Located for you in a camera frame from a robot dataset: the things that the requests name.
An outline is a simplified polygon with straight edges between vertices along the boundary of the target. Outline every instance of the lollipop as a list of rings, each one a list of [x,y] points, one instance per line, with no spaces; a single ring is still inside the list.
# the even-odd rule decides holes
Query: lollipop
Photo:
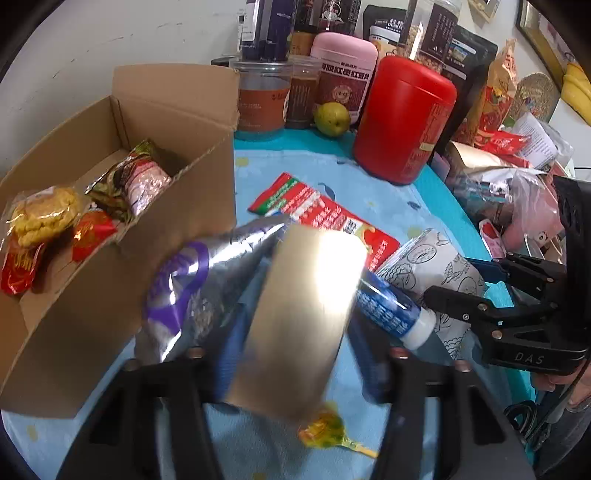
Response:
[[[377,452],[347,437],[343,419],[328,404],[324,405],[314,422],[305,429],[298,430],[297,436],[304,445],[310,448],[345,447],[371,458],[378,457]]]

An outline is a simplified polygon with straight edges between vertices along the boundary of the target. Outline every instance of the table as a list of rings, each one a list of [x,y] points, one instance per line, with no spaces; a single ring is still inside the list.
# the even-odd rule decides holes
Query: table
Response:
[[[337,202],[400,242],[412,236],[406,230],[411,222],[409,218],[412,218],[416,228],[438,226],[444,229],[465,256],[490,259],[470,220],[429,167],[422,170],[414,186],[394,187],[387,182],[373,179],[351,160],[352,142],[353,136],[350,134],[338,140],[327,140],[312,130],[285,131],[277,138],[265,142],[236,141],[238,224],[253,218],[254,214],[247,212],[246,208],[285,170],[302,181],[325,189],[327,194],[330,190],[334,195],[333,189],[337,190]],[[350,192],[343,188],[353,184],[357,188],[351,188]],[[487,296],[497,306],[511,304],[505,286],[492,287]],[[470,355],[474,338],[468,335],[465,343],[464,350]],[[53,480],[56,477],[78,428],[114,373],[132,355],[133,342],[130,342],[73,420],[31,419],[2,413],[8,434],[42,480]],[[514,401],[532,398],[528,374],[499,367],[473,365],[503,407]],[[379,448],[387,408],[370,405],[363,399],[361,379],[347,339],[343,341],[339,352],[327,388],[327,399],[338,404],[339,413],[351,438],[365,443],[369,448]],[[206,413],[216,453],[228,480],[303,480],[315,476],[331,478],[329,473],[339,480],[353,480],[367,478],[371,473],[372,460],[360,454],[343,449],[304,448],[297,440],[293,426],[246,412],[228,415],[227,412],[211,406],[207,406]],[[433,473],[437,404],[428,401],[426,413],[423,462],[425,479],[432,478]],[[170,452],[164,452],[161,460],[166,469],[166,465],[170,464]],[[319,473],[323,469],[328,472],[326,475]]]

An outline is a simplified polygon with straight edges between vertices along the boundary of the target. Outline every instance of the clear plastic container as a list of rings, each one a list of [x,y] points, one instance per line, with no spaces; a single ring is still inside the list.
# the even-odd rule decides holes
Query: clear plastic container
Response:
[[[314,114],[314,101],[320,79],[322,60],[302,55],[290,55],[294,66],[290,100],[287,106],[287,128],[309,128]]]
[[[238,111],[234,136],[240,140],[267,140],[285,127],[293,65],[231,59],[230,68],[240,72]]]
[[[462,0],[410,0],[398,55],[441,73]]]

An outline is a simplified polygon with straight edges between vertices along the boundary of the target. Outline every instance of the black cable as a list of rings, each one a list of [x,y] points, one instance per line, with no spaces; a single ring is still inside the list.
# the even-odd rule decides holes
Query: black cable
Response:
[[[540,421],[538,422],[538,424],[536,425],[534,430],[529,432],[524,437],[526,442],[529,442],[532,438],[535,437],[535,435],[541,430],[541,428],[546,423],[546,420],[548,420],[548,418],[556,411],[556,409],[560,406],[562,401],[573,392],[574,388],[577,386],[577,383],[579,383],[579,380],[581,380],[581,377],[583,376],[583,374],[587,370],[589,363],[591,363],[591,348],[589,350],[587,350],[587,356],[585,359],[585,363],[583,364],[583,368],[581,368],[580,372],[575,377],[574,381],[569,385],[569,387],[562,393],[561,396],[559,396],[559,398],[556,400],[556,402],[554,403],[552,408],[549,408],[548,412],[546,412],[546,414],[540,419]]]
[[[503,413],[509,420],[509,423],[511,423],[511,426],[519,434],[521,443],[525,444],[525,437],[534,429],[535,421],[538,417],[538,405],[534,401],[526,400],[509,405]]]

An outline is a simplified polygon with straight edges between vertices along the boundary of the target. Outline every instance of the cardboard box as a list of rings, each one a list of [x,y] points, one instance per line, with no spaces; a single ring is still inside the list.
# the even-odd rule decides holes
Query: cardboard box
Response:
[[[152,64],[115,69],[112,94],[43,138],[0,183],[19,192],[84,186],[144,138],[168,152],[168,187],[122,232],[76,267],[61,251],[41,291],[0,294],[0,407],[72,417],[140,327],[160,264],[189,239],[236,223],[233,132],[239,75]]]

